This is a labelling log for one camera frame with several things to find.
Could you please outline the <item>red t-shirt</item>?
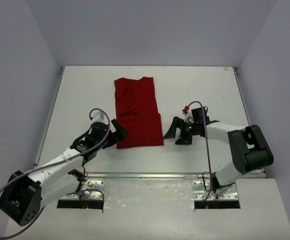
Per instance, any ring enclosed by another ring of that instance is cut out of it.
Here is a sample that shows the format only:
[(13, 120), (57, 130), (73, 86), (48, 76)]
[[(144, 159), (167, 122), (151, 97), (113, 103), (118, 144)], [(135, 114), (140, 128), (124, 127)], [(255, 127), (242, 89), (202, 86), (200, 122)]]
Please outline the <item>red t-shirt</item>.
[(116, 118), (128, 132), (118, 149), (164, 145), (153, 77), (114, 81)]

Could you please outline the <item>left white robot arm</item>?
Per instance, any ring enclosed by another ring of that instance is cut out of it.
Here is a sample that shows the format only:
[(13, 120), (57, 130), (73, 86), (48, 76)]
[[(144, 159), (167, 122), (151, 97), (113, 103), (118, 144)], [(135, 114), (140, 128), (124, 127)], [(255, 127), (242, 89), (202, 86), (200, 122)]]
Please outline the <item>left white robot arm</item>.
[(13, 173), (9, 179), (11, 185), (0, 196), (0, 210), (23, 227), (50, 202), (75, 194), (87, 178), (78, 168), (94, 159), (99, 150), (109, 148), (128, 136), (116, 119), (111, 123), (115, 131), (101, 121), (92, 123), (69, 148), (39, 171), (25, 177), (21, 177), (21, 171)]

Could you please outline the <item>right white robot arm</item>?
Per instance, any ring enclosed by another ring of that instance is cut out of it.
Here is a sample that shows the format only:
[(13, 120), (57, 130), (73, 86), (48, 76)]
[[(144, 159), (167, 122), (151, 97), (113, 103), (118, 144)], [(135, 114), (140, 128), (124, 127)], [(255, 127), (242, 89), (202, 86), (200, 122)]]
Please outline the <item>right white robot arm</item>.
[(224, 124), (218, 120), (210, 120), (207, 112), (206, 106), (194, 109), (186, 106), (183, 110), (184, 118), (175, 116), (163, 138), (176, 138), (176, 131), (179, 129), (180, 135), (176, 145), (191, 145), (194, 136), (218, 140), (229, 145), (232, 161), (211, 174), (212, 192), (216, 193), (234, 184), (244, 175), (273, 164), (273, 153), (259, 126)]

